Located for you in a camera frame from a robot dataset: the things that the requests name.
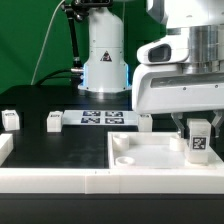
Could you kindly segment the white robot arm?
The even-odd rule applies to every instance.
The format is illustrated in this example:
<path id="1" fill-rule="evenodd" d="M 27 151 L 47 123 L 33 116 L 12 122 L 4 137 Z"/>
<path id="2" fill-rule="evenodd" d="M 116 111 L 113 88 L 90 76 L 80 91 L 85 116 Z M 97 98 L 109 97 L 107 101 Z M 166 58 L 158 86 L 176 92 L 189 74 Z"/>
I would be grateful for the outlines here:
<path id="1" fill-rule="evenodd" d="M 96 97 L 132 91 L 139 115 L 212 110 L 224 123 L 224 0 L 146 0 L 147 13 L 167 35 L 140 47 L 133 80 L 123 59 L 123 22 L 113 0 L 78 0 L 89 14 L 89 58 L 80 92 Z"/>

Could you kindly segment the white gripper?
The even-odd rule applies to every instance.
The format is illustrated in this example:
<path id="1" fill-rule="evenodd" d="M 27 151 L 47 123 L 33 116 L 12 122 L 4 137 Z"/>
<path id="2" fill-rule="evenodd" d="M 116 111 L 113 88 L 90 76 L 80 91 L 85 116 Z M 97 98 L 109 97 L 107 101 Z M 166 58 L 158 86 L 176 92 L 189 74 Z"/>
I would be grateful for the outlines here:
<path id="1" fill-rule="evenodd" d="M 180 112 L 215 110 L 212 126 L 219 137 L 224 122 L 224 73 L 184 75 L 173 65 L 139 65 L 133 75 L 132 109 L 139 115 L 172 113 L 185 137 Z"/>

